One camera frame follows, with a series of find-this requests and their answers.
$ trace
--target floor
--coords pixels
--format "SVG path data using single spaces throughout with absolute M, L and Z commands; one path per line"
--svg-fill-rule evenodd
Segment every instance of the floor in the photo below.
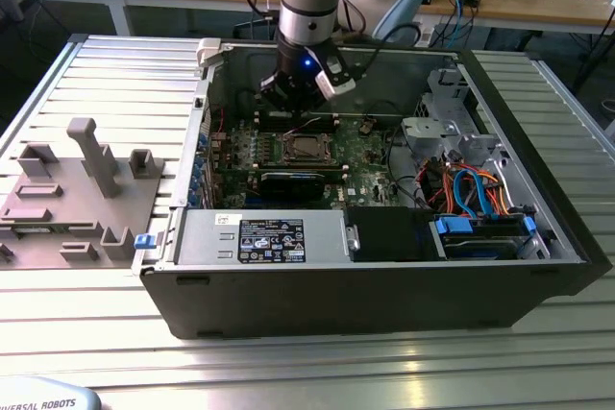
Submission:
M 28 98 L 67 39 L 65 32 L 39 5 L 27 1 L 22 6 L 25 10 L 24 21 L 14 23 L 2 20 L 0 23 L 0 87 L 3 95 L 0 130 L 4 130 Z M 104 6 L 45 2 L 45 7 L 71 33 L 114 34 L 111 17 Z M 230 37 L 234 24 L 250 19 L 250 15 L 244 12 L 197 12 L 149 7 L 131 8 L 131 17 L 135 32 L 140 36 L 193 37 Z M 485 34 L 485 31 L 477 31 L 477 34 L 480 33 Z M 494 30 L 487 47 L 511 50 L 520 36 L 519 31 Z M 533 38 L 527 51 L 536 52 L 565 84 L 570 84 L 574 79 L 579 57 L 585 53 L 581 40 L 575 42 L 569 35 L 557 33 Z M 608 125 L 609 119 L 601 110 L 601 101 L 615 97 L 614 75 L 615 57 L 611 54 L 610 60 L 602 63 L 578 95 L 579 100 L 603 127 Z

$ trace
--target slotted aluminum surface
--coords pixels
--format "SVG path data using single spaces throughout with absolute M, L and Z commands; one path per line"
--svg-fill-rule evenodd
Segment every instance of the slotted aluminum surface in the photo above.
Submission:
M 196 47 L 186 40 L 91 37 L 62 74 L 113 79 L 122 90 L 110 99 L 104 92 L 93 95 L 98 88 L 83 81 L 88 95 L 96 96 L 89 100 L 53 90 L 15 140 L 26 141 L 23 137 L 38 129 L 44 130 L 41 138 L 45 133 L 55 139 L 54 129 L 63 127 L 67 116 L 95 114 L 114 150 L 130 141 L 167 159 L 160 188 L 170 192 L 181 143 L 167 142 L 162 134 L 153 142 L 143 131 L 165 133 L 168 127 L 169 139 L 176 139 L 181 124 L 172 122 L 187 115 L 188 92 L 174 84 L 192 82 L 192 59 L 154 54 L 168 52 L 172 43 L 182 44 L 178 57 L 187 43 Z M 101 55 L 95 60 L 81 58 L 96 51 Z M 140 89 L 127 88 L 130 79 L 137 85 L 169 81 L 168 89 L 157 91 L 186 95 L 178 102 L 152 102 L 138 94 Z M 129 133 L 115 132 L 121 129 Z M 77 155 L 72 147 L 53 143 Z M 15 151 L 3 157 L 5 193 L 18 173 L 10 159 Z M 152 229 L 159 228 L 168 204 L 163 194 Z M 594 210 L 591 201 L 580 204 Z M 610 210 L 601 207 L 603 213 Z M 598 216 L 593 213 L 587 216 Z M 613 274 L 577 297 L 545 302 L 512 329 L 183 341 L 171 336 L 128 270 L 0 272 L 0 374 L 42 374 L 89 386 L 113 410 L 610 409 L 615 405 Z
M 474 54 L 604 252 L 615 259 L 612 143 L 543 62 L 524 54 Z M 494 133 L 481 108 L 479 115 Z

